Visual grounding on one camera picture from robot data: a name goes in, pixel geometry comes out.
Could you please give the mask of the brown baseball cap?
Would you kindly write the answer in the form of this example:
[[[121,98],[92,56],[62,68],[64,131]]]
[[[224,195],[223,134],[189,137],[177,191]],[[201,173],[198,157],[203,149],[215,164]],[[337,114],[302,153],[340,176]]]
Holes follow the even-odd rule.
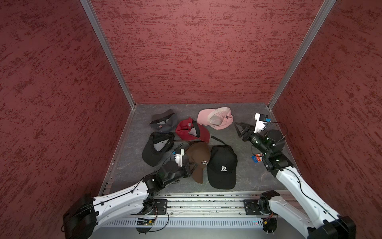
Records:
[[[203,171],[210,161],[210,149],[206,142],[193,143],[187,150],[189,162],[194,165],[192,178],[199,184],[203,184]]]

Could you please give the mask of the pink baseball cap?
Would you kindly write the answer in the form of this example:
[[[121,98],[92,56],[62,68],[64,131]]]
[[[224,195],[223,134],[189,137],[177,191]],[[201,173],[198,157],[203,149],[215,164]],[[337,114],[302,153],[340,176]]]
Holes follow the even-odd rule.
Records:
[[[201,110],[197,118],[198,124],[212,127],[215,130],[225,129],[233,122],[233,115],[229,107]]]

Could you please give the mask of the black baseball cap letter R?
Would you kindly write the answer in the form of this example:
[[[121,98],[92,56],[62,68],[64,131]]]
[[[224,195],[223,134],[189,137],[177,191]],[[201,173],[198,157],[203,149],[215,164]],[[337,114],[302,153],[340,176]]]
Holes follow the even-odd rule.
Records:
[[[209,183],[216,189],[233,189],[237,179],[237,155],[232,147],[222,140],[214,136],[211,136],[211,139],[220,142],[221,145],[213,146],[210,151],[210,160],[207,165]]]

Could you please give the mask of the dark red baseball cap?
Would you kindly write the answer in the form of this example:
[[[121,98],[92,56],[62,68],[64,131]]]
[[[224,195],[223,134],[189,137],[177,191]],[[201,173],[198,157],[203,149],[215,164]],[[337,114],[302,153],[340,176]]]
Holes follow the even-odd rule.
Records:
[[[185,141],[201,140],[206,143],[210,142],[209,131],[192,118],[180,121],[175,132],[180,139]]]

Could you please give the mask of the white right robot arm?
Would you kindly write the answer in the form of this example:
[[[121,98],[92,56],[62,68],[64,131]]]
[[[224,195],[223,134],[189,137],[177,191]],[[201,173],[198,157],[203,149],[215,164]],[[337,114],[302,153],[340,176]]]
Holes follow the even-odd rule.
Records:
[[[306,239],[354,239],[356,225],[348,216],[341,216],[321,199],[305,182],[292,162],[283,154],[285,137],[272,129],[264,135],[246,123],[234,124],[238,136],[261,152],[260,159],[266,170],[281,182],[303,211],[286,202],[276,191],[260,195],[259,211],[264,215],[281,216]]]

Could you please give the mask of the black cap under left arm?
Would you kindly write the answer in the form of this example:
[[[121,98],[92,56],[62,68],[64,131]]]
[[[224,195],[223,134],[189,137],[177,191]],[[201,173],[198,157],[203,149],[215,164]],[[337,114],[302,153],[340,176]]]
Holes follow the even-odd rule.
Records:
[[[163,155],[174,146],[174,134],[153,132],[143,149],[142,159],[151,167],[157,166]]]

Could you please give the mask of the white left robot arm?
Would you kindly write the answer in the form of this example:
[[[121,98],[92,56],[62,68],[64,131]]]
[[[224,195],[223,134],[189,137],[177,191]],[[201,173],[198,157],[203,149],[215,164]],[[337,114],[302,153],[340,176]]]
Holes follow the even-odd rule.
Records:
[[[128,188],[97,197],[85,194],[63,215],[61,231],[67,239],[88,239],[93,232],[122,216],[147,214],[154,207],[154,196],[166,186],[190,177],[197,166],[194,163],[179,166],[168,161]]]

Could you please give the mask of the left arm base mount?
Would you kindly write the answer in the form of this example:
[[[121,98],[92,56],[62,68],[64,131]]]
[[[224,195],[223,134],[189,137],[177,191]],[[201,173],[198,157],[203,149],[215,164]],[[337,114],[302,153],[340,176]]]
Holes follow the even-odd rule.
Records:
[[[167,199],[153,199],[148,198],[143,202],[143,209],[141,215],[166,215],[167,214]]]

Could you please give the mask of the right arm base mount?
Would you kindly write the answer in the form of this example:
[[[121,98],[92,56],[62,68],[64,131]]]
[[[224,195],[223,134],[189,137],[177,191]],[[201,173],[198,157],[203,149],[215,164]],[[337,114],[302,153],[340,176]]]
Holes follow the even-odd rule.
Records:
[[[243,202],[245,213],[247,216],[269,216],[273,213],[270,209],[269,202],[267,199],[261,198],[258,200],[244,200]]]

